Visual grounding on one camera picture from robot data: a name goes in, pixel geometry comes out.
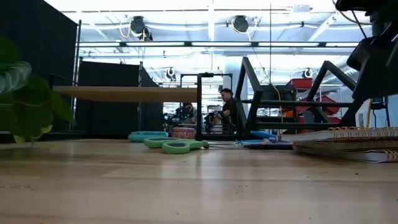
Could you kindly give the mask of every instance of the blue object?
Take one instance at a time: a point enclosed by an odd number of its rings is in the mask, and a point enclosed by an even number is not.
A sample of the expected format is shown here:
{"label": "blue object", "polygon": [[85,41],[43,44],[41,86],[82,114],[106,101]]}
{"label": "blue object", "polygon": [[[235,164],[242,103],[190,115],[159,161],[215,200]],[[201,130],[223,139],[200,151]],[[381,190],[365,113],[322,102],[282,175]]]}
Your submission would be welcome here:
{"label": "blue object", "polygon": [[277,138],[273,134],[266,133],[265,131],[251,131],[251,134],[255,135],[255,137],[268,139],[270,142],[276,142]]}
{"label": "blue object", "polygon": [[164,131],[136,131],[129,135],[131,142],[144,142],[147,138],[166,138],[169,134]]}

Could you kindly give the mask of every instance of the spiral notebook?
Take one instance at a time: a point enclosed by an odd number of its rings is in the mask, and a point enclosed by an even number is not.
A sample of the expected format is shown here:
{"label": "spiral notebook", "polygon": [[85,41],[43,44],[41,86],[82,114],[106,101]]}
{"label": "spiral notebook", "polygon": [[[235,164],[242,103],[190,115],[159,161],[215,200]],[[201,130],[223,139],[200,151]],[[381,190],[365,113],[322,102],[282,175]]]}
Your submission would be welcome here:
{"label": "spiral notebook", "polygon": [[398,162],[398,128],[333,128],[282,136],[295,152],[366,162]]}

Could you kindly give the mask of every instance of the houseplant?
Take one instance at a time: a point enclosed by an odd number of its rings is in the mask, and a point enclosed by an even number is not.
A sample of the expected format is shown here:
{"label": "houseplant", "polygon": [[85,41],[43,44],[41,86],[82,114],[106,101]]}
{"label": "houseplant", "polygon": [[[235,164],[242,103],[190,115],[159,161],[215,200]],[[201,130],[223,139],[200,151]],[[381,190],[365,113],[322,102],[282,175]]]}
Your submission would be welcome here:
{"label": "houseplant", "polygon": [[51,131],[54,115],[74,122],[69,103],[0,36],[0,130],[9,131],[18,143],[34,142]]}

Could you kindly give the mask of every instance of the ceiling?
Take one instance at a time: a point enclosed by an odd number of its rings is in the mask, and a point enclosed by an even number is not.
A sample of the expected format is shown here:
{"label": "ceiling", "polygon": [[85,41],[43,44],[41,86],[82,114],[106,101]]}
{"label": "ceiling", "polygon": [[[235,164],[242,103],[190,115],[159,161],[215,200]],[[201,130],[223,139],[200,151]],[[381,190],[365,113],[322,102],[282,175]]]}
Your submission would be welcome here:
{"label": "ceiling", "polygon": [[[154,41],[256,41],[256,42],[359,42],[357,24],[336,12],[332,0],[278,1],[131,1],[131,0],[46,0],[78,23],[82,20],[81,42],[139,41],[129,33],[133,16],[144,16]],[[351,12],[345,13],[354,19]],[[248,34],[236,32],[231,22],[245,15]],[[356,13],[367,36],[369,18]],[[176,74],[221,71],[230,56],[248,56],[260,80],[261,67],[272,71],[273,82],[288,82],[303,70],[316,72],[324,60],[347,70],[345,61],[352,48],[288,47],[90,47],[80,49],[85,60],[134,63],[144,66],[157,82],[165,82],[165,70]]]}

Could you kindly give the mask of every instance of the black partition wall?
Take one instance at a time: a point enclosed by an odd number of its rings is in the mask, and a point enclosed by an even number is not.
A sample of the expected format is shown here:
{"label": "black partition wall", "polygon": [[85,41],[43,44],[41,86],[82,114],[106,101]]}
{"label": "black partition wall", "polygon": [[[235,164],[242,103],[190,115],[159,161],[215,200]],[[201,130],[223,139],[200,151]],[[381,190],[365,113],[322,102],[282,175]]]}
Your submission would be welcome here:
{"label": "black partition wall", "polygon": [[[0,21],[0,35],[14,42],[34,73],[72,79],[77,24],[44,0],[1,0]],[[71,83],[57,79],[54,85]],[[68,122],[55,118],[53,131],[68,129]]]}
{"label": "black partition wall", "polygon": [[[82,62],[81,86],[138,86],[138,65]],[[77,100],[78,130],[88,135],[128,135],[138,129],[138,103],[105,103]]]}
{"label": "black partition wall", "polygon": [[[142,87],[159,87],[147,71],[141,70]],[[163,103],[141,103],[141,131],[163,131]]]}

